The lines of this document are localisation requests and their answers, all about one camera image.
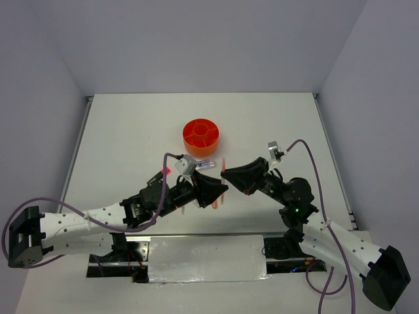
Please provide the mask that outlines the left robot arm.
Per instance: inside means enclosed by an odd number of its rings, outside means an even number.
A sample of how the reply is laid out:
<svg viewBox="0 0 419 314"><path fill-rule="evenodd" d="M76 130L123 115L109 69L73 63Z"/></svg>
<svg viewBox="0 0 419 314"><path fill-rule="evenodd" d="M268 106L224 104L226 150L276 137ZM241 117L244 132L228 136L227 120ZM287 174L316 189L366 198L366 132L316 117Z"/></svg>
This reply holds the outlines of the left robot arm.
<svg viewBox="0 0 419 314"><path fill-rule="evenodd" d="M45 258L80 254L106 254L114 261L128 253L127 233L142 232L189 203L205 208L228 190L220 179L199 172L180 176L173 187L162 177L155 179L138 194L99 209L79 211L69 206L68 213L42 213L32 200L19 206L2 234L2 248L10 268L35 268L46 264ZM88 237L110 234L104 243L89 244Z"/></svg>

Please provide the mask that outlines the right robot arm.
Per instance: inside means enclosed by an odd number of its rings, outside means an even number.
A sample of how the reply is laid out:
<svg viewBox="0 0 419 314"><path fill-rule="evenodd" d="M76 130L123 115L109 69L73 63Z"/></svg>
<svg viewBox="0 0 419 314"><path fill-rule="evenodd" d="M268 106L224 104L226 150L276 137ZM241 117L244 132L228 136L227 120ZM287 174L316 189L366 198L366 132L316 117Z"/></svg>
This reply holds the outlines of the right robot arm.
<svg viewBox="0 0 419 314"><path fill-rule="evenodd" d="M288 182L257 158L248 165L226 169L222 178L245 195L256 191L283 205L279 214L288 227L285 250L292 256L304 253L359 279L366 298L384 311L391 311L411 281L401 253L391 245L382 248L328 218L313 205L306 179Z"/></svg>

